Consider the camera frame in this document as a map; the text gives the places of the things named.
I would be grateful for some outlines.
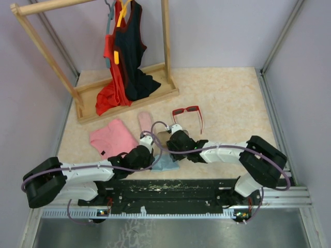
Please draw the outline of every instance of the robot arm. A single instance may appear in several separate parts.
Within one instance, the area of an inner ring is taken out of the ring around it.
[[[40,208],[55,200],[95,199],[103,191],[98,182],[120,180],[133,173],[116,167],[137,170],[151,165],[152,144],[153,139],[145,136],[129,153],[93,163],[68,164],[57,157],[48,158],[23,177],[22,189],[30,208]]]
[[[235,146],[248,148],[263,154],[275,162],[281,169],[285,167],[287,162],[287,158],[283,153],[258,136],[252,136],[247,142],[226,144],[211,142],[206,139],[195,142],[178,124],[173,125],[170,131],[172,135],[167,142],[167,146],[171,151],[189,151],[216,147],[194,153],[170,154],[173,161],[187,158],[194,163],[223,162],[243,165],[248,173],[240,177],[234,187],[234,191],[243,197],[249,196],[261,187],[274,189],[278,184],[281,173],[270,163],[261,159],[260,156],[234,148]]]
[[[261,187],[275,188],[281,173],[271,164],[250,152],[242,151],[233,146],[252,149],[267,156],[269,159],[284,168],[287,158],[284,154],[258,136],[252,136],[248,142],[224,144],[211,142],[206,139],[195,142],[176,124],[171,127],[171,137],[167,141],[173,161],[187,158],[193,163],[236,163],[243,165],[248,173],[240,177],[230,195],[238,198],[249,196]],[[120,180],[134,171],[149,167],[153,161],[153,139],[144,136],[140,144],[129,153],[121,153],[107,160],[86,163],[60,163],[58,158],[49,158],[23,177],[23,190],[27,194],[29,206],[39,208],[54,200],[82,199],[98,202],[103,189],[98,182]]]

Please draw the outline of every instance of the wooden base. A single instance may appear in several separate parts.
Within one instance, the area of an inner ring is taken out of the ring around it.
[[[75,87],[84,104],[84,107],[78,106],[78,104],[76,104],[78,122],[80,124],[89,123],[95,120],[100,120],[101,118],[117,115],[128,110],[136,109],[137,107],[143,107],[179,95],[179,89],[176,86],[173,78],[170,77],[168,80],[166,77],[166,68],[164,63],[145,67],[142,69],[142,71],[152,75],[155,81],[161,83],[160,88],[153,92],[149,97],[133,102],[131,106],[114,107],[107,110],[101,116],[97,115],[95,109],[95,105],[97,103],[97,95],[106,85],[110,83],[112,78],[110,77],[106,80]]]

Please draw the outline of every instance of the pink cloth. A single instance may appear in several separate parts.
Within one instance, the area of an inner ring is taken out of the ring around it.
[[[89,141],[103,159],[117,156],[122,152],[129,153],[138,145],[120,119],[114,119],[106,127],[91,132]]]
[[[143,111],[138,114],[138,121],[141,131],[151,131],[152,118],[149,112]]]

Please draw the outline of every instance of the red sunglasses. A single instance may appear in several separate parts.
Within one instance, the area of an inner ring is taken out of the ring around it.
[[[203,120],[202,120],[202,115],[201,115],[201,112],[200,112],[200,109],[199,109],[199,106],[190,106],[190,107],[187,107],[187,108],[178,108],[176,110],[173,110],[172,111],[172,117],[174,118],[174,122],[176,123],[176,120],[175,120],[175,115],[179,115],[179,114],[182,114],[184,113],[184,111],[187,111],[187,112],[194,112],[194,111],[198,111],[199,112],[199,115],[200,115],[200,118],[201,118],[201,130],[200,130],[200,134],[202,134],[202,128],[203,128]]]

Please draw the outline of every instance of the white cable clip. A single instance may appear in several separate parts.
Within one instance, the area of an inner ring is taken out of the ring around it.
[[[71,172],[71,164],[68,164],[68,168],[69,168],[69,172]]]

